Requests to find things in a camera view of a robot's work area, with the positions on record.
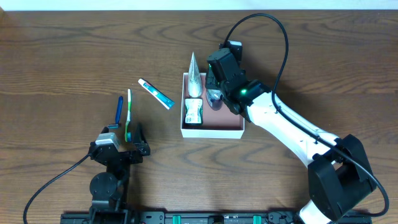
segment box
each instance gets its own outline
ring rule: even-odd
[[[220,110],[214,111],[210,108],[206,99],[205,73],[201,73],[201,84],[203,93],[203,124],[185,124],[185,98],[188,94],[188,73],[183,74],[182,80],[182,100],[181,100],[181,133],[184,138],[230,138],[240,139],[244,132],[244,119],[240,115],[230,112],[228,107],[223,104]]]

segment green toothbrush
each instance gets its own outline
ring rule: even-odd
[[[131,133],[127,132],[127,129],[129,127],[129,123],[131,120],[131,95],[132,95],[131,89],[127,89],[127,98],[128,98],[128,100],[127,100],[127,102],[128,102],[128,104],[127,104],[127,119],[126,119],[126,130],[124,132],[124,140],[126,142],[131,142]]]

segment white backdrop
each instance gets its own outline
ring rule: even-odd
[[[398,9],[398,0],[0,0],[5,11]]]

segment black cable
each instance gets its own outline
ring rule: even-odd
[[[354,165],[356,165],[357,167],[359,167],[361,170],[363,170],[366,175],[368,175],[368,177],[379,187],[381,194],[383,195],[384,198],[384,208],[381,212],[377,212],[377,213],[361,213],[361,212],[356,212],[357,216],[366,216],[366,217],[380,217],[384,214],[387,213],[389,206],[390,206],[390,202],[388,199],[388,195],[386,190],[384,189],[384,187],[381,185],[381,183],[375,178],[374,175],[372,175],[369,171],[367,171],[361,164],[359,164],[358,162],[356,162],[354,159],[350,158],[350,156],[348,156],[347,154],[343,153],[342,151],[340,151],[338,148],[336,148],[334,145],[330,144],[329,142],[327,142],[326,140],[322,139],[319,135],[313,134],[311,131],[305,129],[303,126],[299,125],[298,123],[296,123],[292,118],[290,118],[289,116],[287,116],[282,109],[280,108],[280,106],[278,106],[278,104],[276,103],[275,100],[275,94],[276,94],[276,89],[280,80],[280,77],[282,76],[282,72],[285,68],[285,64],[287,61],[287,54],[289,52],[289,41],[287,40],[287,34],[286,34],[286,30],[285,27],[282,25],[282,23],[276,19],[275,17],[273,17],[272,15],[268,15],[268,14],[264,14],[264,13],[257,13],[257,14],[252,14],[250,16],[246,16],[245,18],[241,19],[239,22],[237,22],[232,29],[230,30],[230,32],[228,33],[228,35],[225,38],[223,47],[226,47],[226,43],[228,42],[228,39],[230,37],[230,35],[232,34],[232,32],[235,30],[235,28],[242,22],[244,22],[247,19],[253,18],[253,17],[257,17],[257,16],[262,16],[262,17],[267,17],[272,19],[274,22],[276,22],[280,29],[282,30],[284,37],[285,37],[285,57],[284,60],[282,62],[282,66],[280,67],[278,76],[276,78],[275,84],[274,84],[274,89],[272,91],[272,103],[274,104],[277,113],[280,113],[280,115],[282,115],[287,121],[289,121],[290,123],[292,123],[295,127],[299,128],[301,131],[303,131],[305,134],[311,136],[311,138],[314,138],[316,142],[320,142],[323,145],[325,145],[326,147],[329,147],[331,150],[335,151],[337,154],[339,154],[341,157],[343,157],[344,159],[346,159],[347,161],[352,162]]]
[[[61,178],[63,175],[69,173],[71,170],[73,170],[74,168],[76,168],[76,166],[80,165],[83,161],[85,161],[90,155],[87,154],[85,157],[83,157],[82,159],[80,159],[79,162],[77,162],[75,165],[71,166],[69,169],[63,171],[61,174],[59,174],[58,176],[54,177],[52,180],[48,181],[45,185],[43,185],[43,187],[41,187],[38,191],[36,191],[35,194],[33,194],[33,196],[30,198],[30,200],[28,201],[28,203],[25,206],[25,210],[24,210],[24,224],[28,224],[27,222],[27,210],[29,209],[29,206],[31,205],[31,203],[33,202],[33,200],[36,198],[36,196],[38,196],[39,193],[41,193],[41,191],[44,190],[44,188],[48,187],[50,184],[52,184],[54,181],[58,180],[59,178]]]

